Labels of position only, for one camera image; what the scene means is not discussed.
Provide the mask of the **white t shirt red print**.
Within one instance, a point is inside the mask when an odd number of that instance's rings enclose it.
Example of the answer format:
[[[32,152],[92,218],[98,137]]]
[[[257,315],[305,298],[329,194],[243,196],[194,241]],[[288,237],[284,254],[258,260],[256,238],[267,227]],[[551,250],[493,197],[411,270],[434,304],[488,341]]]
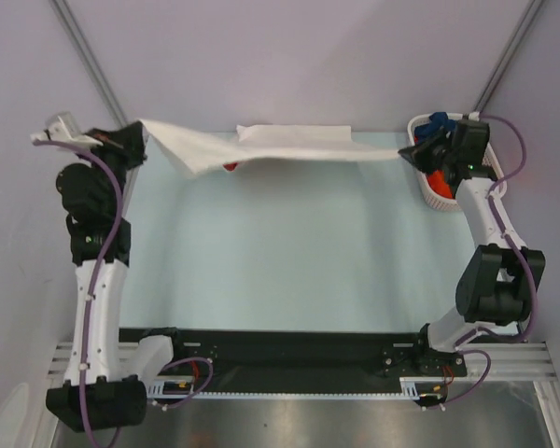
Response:
[[[238,125],[236,135],[227,140],[152,119],[141,119],[140,123],[148,140],[185,176],[257,160],[364,162],[399,158],[396,148],[353,141],[349,125]]]

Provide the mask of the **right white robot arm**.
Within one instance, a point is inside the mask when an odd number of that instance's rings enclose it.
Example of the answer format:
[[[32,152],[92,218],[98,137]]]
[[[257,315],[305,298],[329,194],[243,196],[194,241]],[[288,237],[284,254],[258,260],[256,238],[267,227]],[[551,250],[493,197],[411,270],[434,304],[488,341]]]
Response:
[[[412,350],[413,366],[433,374],[479,336],[521,343],[538,313],[538,288],[545,270],[542,251],[532,249],[514,229],[501,193],[509,177],[486,160],[491,130],[478,113],[427,116],[409,125],[410,146],[399,150],[422,177],[443,176],[469,225],[475,249],[457,283],[455,307],[427,324],[424,343]]]

